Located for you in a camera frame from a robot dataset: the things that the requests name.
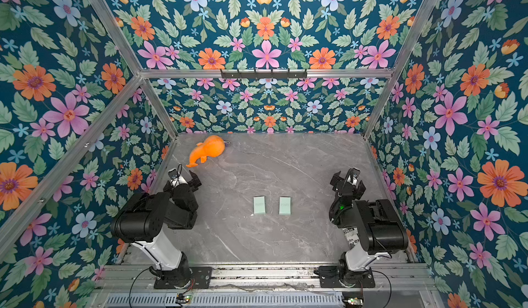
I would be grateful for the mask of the mint box lid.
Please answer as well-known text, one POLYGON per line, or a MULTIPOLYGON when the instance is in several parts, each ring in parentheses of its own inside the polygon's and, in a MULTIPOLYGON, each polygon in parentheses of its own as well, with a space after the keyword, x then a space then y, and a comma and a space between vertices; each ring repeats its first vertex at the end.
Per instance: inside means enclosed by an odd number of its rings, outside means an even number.
POLYGON ((283 216, 290 215, 292 213, 292 201, 290 197, 279 198, 279 214, 283 216))

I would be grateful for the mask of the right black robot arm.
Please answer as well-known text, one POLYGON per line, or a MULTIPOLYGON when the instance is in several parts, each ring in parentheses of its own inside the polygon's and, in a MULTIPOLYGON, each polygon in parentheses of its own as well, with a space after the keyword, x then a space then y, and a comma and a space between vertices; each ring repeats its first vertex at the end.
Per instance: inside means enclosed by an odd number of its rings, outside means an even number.
POLYGON ((350 168, 345 176, 333 174, 330 185, 335 192, 330 222, 342 230, 356 230, 359 240, 340 257, 335 278, 344 287, 373 287, 371 264, 406 250, 406 230, 390 200, 362 199, 367 189, 359 169, 350 168))

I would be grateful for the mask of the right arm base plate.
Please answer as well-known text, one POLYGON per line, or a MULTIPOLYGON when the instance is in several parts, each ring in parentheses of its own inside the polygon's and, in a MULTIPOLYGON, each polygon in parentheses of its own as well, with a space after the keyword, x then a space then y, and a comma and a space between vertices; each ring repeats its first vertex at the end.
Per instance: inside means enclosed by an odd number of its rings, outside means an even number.
POLYGON ((319 277, 322 288, 354 288, 371 289, 375 287, 375 280, 371 270, 352 272, 337 265, 319 266, 314 270, 319 277))

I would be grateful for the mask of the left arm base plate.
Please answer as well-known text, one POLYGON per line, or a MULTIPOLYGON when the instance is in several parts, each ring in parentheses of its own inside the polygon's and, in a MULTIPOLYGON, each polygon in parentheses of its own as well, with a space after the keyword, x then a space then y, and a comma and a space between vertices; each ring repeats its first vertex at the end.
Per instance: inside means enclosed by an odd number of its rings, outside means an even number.
POLYGON ((159 271, 153 288, 155 290, 193 290, 208 289, 212 280, 213 268, 190 267, 159 271))

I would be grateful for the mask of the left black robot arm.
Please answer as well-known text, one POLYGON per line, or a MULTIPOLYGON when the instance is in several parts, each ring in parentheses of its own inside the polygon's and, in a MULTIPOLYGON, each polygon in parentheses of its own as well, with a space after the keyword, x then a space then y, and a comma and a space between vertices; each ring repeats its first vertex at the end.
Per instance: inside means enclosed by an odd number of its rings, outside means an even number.
POLYGON ((136 193, 111 222, 112 236, 140 249, 153 265, 148 271, 163 285, 188 287, 192 282, 187 256, 165 235, 171 230, 191 230, 197 220, 199 204, 195 192, 202 185, 190 172, 191 179, 181 175, 182 166, 169 170, 169 180, 155 194, 136 193))

